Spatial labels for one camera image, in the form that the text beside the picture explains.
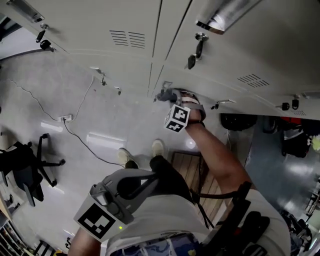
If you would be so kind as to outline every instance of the white shirt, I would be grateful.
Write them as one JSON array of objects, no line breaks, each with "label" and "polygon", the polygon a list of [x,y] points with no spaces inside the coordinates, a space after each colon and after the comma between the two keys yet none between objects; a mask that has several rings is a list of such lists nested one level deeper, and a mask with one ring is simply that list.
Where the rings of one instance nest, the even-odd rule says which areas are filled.
[{"label": "white shirt", "polygon": [[[257,190],[251,189],[246,197],[251,202],[239,227],[249,212],[260,212],[270,218],[270,224],[257,244],[270,256],[290,255],[290,235],[284,219]],[[132,245],[166,236],[167,233],[193,233],[201,243],[210,233],[198,216],[196,207],[179,195],[148,197],[133,213],[134,221],[108,241],[106,256]]]}]

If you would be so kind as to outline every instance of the black bag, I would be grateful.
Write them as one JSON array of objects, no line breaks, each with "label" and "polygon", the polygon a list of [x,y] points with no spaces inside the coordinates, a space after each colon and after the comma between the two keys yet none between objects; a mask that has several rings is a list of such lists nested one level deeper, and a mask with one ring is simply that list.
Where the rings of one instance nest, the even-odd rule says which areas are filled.
[{"label": "black bag", "polygon": [[317,136],[320,134],[320,121],[311,119],[301,120],[303,131],[309,136]]},{"label": "black bag", "polygon": [[220,114],[221,125],[231,131],[248,129],[256,124],[257,119],[254,114]]},{"label": "black bag", "polygon": [[289,154],[297,158],[305,158],[310,148],[308,138],[309,136],[305,132],[293,138],[282,138],[282,155],[285,157]]}]

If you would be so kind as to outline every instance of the locker vent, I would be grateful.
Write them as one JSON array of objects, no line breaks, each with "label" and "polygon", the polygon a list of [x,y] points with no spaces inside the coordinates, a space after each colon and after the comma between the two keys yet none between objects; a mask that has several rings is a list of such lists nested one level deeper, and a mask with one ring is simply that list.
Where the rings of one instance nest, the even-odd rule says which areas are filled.
[{"label": "locker vent", "polygon": [[248,86],[251,86],[252,88],[265,87],[269,85],[268,82],[266,82],[265,80],[262,80],[260,77],[258,77],[255,74],[244,75],[237,79],[247,84]]},{"label": "locker vent", "polygon": [[134,48],[145,48],[145,34],[110,30],[110,35],[115,45],[129,46]]},{"label": "locker vent", "polygon": [[306,113],[303,112],[302,110],[292,110],[291,109],[291,112],[296,116],[306,116]]}]

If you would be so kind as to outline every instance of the white floor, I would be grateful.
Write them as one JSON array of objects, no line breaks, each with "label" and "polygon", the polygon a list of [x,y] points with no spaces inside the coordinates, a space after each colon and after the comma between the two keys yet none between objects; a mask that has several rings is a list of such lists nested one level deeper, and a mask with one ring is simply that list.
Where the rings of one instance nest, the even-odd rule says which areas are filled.
[{"label": "white floor", "polygon": [[[92,76],[58,52],[25,54],[0,64],[1,130],[22,143],[32,141],[34,145],[38,144],[39,136],[49,133],[49,143],[43,145],[44,156],[55,161],[66,160],[64,166],[51,169],[58,185],[51,188],[44,180],[41,184],[44,201],[35,201],[35,207],[25,202],[13,214],[13,221],[31,246],[37,245],[42,238],[56,249],[66,251],[67,237],[78,230],[73,217],[90,187],[119,167],[95,158],[62,123],[45,115],[30,94],[7,79],[31,91],[44,110],[56,119],[62,115],[75,115]],[[163,128],[168,111],[166,102],[153,103],[151,98],[124,92],[118,96],[117,91],[102,86],[95,79],[78,117],[68,127],[85,142],[88,133],[123,140],[124,146],[133,155],[138,155],[140,167],[146,169],[154,139],[162,139],[170,151],[191,151],[186,146],[188,135],[185,131],[176,135]],[[62,127],[62,131],[44,128],[41,123]],[[205,124],[218,138],[226,141],[227,133],[220,125],[217,112],[208,111]],[[0,137],[0,140],[1,149],[8,146],[4,138]],[[89,146],[105,160],[118,161],[117,150]]]}]

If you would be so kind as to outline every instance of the chair wheel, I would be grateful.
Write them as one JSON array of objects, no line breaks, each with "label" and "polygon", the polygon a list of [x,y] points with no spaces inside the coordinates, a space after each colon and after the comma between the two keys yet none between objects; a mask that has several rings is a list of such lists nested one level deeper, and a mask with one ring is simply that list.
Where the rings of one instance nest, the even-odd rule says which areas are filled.
[{"label": "chair wheel", "polygon": [[60,164],[61,166],[63,166],[65,163],[66,163],[66,160],[64,160],[64,159],[62,159],[62,160],[59,162],[59,164]]}]

